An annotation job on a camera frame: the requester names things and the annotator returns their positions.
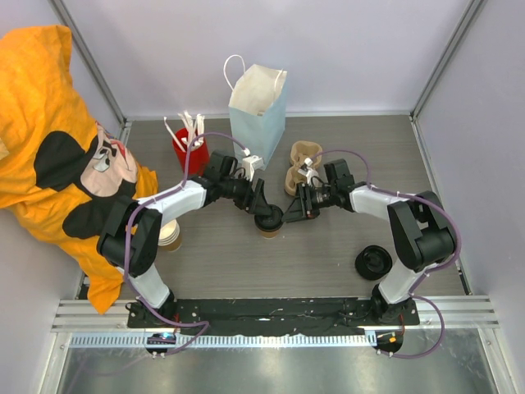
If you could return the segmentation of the single brown paper cup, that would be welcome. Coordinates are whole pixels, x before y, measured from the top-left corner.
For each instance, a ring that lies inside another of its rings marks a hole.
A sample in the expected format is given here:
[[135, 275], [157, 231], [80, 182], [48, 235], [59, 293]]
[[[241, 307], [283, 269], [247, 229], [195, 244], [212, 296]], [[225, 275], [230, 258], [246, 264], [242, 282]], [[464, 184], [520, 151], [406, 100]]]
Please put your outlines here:
[[276, 237], [279, 234], [279, 232], [280, 232], [279, 229], [271, 229], [271, 230], [260, 229], [259, 230], [259, 233], [261, 234], [261, 236], [266, 238], [266, 239], [272, 239], [272, 238]]

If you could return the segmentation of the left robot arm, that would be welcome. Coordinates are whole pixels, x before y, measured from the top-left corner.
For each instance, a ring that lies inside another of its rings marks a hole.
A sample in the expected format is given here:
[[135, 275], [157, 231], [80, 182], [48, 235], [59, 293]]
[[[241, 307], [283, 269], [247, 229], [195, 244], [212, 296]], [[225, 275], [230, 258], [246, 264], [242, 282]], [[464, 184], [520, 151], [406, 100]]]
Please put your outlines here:
[[236, 175], [238, 161], [220, 151], [212, 152], [202, 175], [191, 176], [162, 193], [139, 200], [120, 197], [112, 206], [97, 251], [111, 265], [124, 270], [124, 278], [139, 296], [147, 319], [156, 327], [177, 325], [176, 298], [155, 267], [161, 228], [186, 213], [217, 201], [254, 215], [256, 227], [274, 232], [282, 226], [282, 210], [266, 201], [264, 181], [253, 183], [247, 169]]

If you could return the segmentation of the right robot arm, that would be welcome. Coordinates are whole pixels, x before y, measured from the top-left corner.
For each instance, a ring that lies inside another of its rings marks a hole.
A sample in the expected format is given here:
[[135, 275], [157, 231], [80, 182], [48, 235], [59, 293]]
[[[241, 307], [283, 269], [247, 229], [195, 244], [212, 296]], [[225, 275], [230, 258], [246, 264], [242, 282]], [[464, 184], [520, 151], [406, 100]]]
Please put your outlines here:
[[376, 191], [356, 182], [344, 159], [325, 164], [325, 181], [317, 180], [308, 165], [302, 169], [307, 180], [297, 185], [283, 222], [314, 219], [322, 208], [336, 206], [389, 224], [396, 256], [370, 245], [358, 254], [354, 266], [362, 278], [376, 282], [364, 315], [391, 323], [402, 314], [418, 280], [456, 251], [456, 232], [437, 196], [428, 192], [402, 197]]

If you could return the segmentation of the light blue paper bag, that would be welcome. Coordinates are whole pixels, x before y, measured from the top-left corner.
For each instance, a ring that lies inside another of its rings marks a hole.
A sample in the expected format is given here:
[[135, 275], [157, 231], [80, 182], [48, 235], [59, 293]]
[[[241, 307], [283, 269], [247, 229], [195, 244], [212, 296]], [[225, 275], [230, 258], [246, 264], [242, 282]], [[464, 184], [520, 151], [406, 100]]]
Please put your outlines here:
[[[237, 80], [228, 76], [228, 63], [240, 59], [243, 72]], [[262, 159], [267, 168], [285, 131], [287, 76], [284, 69], [258, 64], [246, 66], [238, 54], [229, 56], [223, 76], [231, 90], [228, 103], [232, 137]]]

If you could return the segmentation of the single black cup lid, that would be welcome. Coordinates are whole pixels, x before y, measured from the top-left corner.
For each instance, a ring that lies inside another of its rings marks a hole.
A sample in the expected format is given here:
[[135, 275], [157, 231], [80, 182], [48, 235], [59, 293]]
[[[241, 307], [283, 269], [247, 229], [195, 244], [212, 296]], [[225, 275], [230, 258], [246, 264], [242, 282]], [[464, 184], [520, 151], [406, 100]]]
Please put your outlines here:
[[280, 230], [282, 227], [282, 210], [274, 205], [270, 205], [271, 213], [269, 215], [255, 215], [254, 222], [258, 230], [272, 232]]

